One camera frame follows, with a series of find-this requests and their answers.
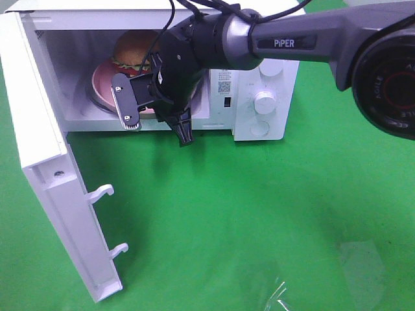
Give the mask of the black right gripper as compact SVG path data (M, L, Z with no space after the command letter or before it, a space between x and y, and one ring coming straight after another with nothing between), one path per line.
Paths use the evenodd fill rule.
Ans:
M181 147L191 144L191 96L205 69L196 57L190 32L140 32L139 59L150 52L150 68L139 76L139 111L154 110L176 134Z

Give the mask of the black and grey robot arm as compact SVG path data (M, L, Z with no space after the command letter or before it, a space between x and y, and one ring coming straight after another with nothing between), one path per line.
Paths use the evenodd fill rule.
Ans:
M366 119L380 130L414 138L414 2L377 3L263 17L223 1L215 14L194 10L158 36L160 50L149 107L192 140L190 97L208 69L250 70L264 59L327 63L337 89L351 89Z

